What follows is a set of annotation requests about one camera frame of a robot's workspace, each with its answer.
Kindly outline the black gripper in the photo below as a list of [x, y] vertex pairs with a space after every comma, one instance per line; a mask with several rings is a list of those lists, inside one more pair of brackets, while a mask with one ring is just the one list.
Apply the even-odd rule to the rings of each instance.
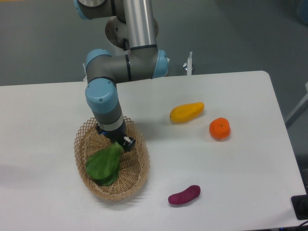
[[124, 120], [118, 120], [112, 124], [96, 123], [98, 134], [104, 135], [111, 142], [118, 142], [124, 152], [130, 152], [134, 149], [136, 140], [126, 135], [126, 125]]

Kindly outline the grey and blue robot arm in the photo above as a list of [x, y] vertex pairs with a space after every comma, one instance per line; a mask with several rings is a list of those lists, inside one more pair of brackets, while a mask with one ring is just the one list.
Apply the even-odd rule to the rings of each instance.
[[112, 56], [94, 49], [86, 56], [86, 101], [97, 121], [98, 134], [117, 142], [125, 152], [135, 145], [126, 134], [126, 124], [116, 85], [118, 83], [164, 77], [167, 55], [157, 47], [158, 27], [150, 0], [76, 0], [76, 11], [83, 19], [109, 17], [105, 32], [113, 33], [113, 44], [124, 54]]

